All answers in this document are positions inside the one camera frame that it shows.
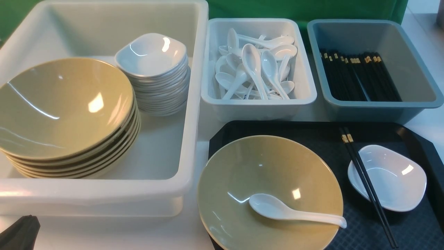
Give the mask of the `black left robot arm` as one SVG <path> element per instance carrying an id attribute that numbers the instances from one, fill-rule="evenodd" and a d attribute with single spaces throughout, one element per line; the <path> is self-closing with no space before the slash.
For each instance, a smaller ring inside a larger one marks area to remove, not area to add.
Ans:
<path id="1" fill-rule="evenodd" d="M 1 250 L 33 250 L 40 229 L 36 216 L 19 218 L 0 234 Z"/>

